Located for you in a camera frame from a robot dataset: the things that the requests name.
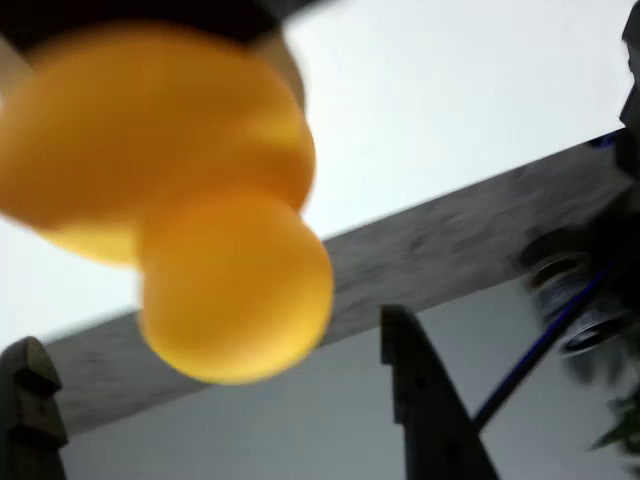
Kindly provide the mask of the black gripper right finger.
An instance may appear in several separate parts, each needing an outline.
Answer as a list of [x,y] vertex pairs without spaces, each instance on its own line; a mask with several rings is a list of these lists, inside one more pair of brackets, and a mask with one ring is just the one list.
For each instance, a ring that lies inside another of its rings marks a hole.
[[381,307],[381,362],[392,369],[394,421],[404,430],[406,477],[496,479],[498,474],[417,316]]

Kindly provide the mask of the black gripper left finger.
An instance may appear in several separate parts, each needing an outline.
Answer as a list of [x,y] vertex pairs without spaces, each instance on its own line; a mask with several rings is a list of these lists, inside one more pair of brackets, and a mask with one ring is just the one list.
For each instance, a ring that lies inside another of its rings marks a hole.
[[64,479],[68,443],[55,395],[62,382],[42,343],[26,337],[1,353],[1,477]]

